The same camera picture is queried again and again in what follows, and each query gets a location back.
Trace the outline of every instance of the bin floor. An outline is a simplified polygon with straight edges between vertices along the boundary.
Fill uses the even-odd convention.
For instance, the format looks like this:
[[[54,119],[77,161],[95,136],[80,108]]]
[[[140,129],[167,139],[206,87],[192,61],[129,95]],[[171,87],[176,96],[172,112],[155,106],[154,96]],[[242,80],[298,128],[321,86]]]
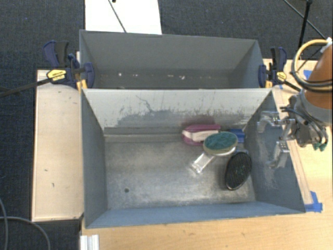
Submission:
[[[235,191],[224,184],[227,158],[216,158],[202,174],[190,167],[201,146],[179,142],[105,142],[109,209],[255,201],[251,177]]]

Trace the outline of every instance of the white paper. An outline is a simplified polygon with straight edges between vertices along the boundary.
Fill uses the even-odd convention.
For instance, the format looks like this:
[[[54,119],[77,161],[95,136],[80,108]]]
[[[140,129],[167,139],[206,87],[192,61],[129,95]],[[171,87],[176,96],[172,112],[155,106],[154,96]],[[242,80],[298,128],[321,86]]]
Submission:
[[[112,5],[127,32],[162,34],[157,0],[117,0]],[[108,0],[85,0],[85,28],[123,32]]]

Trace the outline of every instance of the gray box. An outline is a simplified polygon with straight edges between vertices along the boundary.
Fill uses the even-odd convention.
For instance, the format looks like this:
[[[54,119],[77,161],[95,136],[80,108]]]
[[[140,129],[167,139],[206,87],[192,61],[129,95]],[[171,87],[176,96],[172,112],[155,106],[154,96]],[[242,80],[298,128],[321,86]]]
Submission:
[[[256,40],[80,31],[94,88],[257,88]]]
[[[87,228],[305,212],[290,156],[284,168],[266,164],[281,127],[257,133],[260,112],[276,106],[269,90],[248,89],[251,81],[245,80],[252,75],[257,81],[253,71],[262,60],[256,41],[87,31],[80,39],[81,62],[92,61],[98,79],[81,96]],[[237,48],[238,55],[225,47]],[[199,58],[204,53],[211,62]],[[235,74],[243,89],[230,89]],[[235,191],[223,182],[227,158],[217,158],[202,174],[190,168],[203,149],[185,144],[182,130],[213,123],[246,134],[243,147],[253,167]]]

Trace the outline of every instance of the wooden table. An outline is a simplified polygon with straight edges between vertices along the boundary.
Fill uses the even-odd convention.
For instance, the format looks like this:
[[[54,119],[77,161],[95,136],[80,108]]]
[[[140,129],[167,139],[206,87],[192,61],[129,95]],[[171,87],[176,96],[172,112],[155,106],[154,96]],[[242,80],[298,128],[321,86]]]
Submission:
[[[308,62],[304,69],[314,67]],[[288,61],[285,71],[289,71]],[[284,103],[296,92],[284,86]],[[323,203],[322,213],[232,219],[137,227],[85,229],[82,234],[99,234],[100,250],[107,249],[332,249],[332,135],[324,152],[312,146],[297,147],[311,191]]]

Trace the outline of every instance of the metal bracket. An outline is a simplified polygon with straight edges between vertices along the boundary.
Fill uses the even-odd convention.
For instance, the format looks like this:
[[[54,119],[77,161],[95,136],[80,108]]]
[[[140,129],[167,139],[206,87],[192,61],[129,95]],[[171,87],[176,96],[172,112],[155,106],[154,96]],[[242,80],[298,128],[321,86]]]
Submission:
[[[275,111],[262,111],[260,120],[257,122],[257,131],[263,133],[266,125],[270,124],[272,127],[280,126],[279,112]]]
[[[273,127],[287,125],[279,137],[279,141],[276,142],[273,154],[273,160],[268,161],[267,164],[271,168],[284,167],[288,158],[290,150],[287,146],[287,140],[293,140],[294,136],[289,135],[291,127],[296,123],[295,119],[279,119],[279,113],[275,111],[262,111],[260,115],[260,120],[257,122],[257,131],[263,133],[267,124]]]
[[[288,149],[287,142],[285,140],[277,141],[274,149],[274,159],[268,161],[267,164],[271,168],[284,168],[289,153],[290,150]]]
[[[80,236],[80,250],[99,250],[99,235]]]

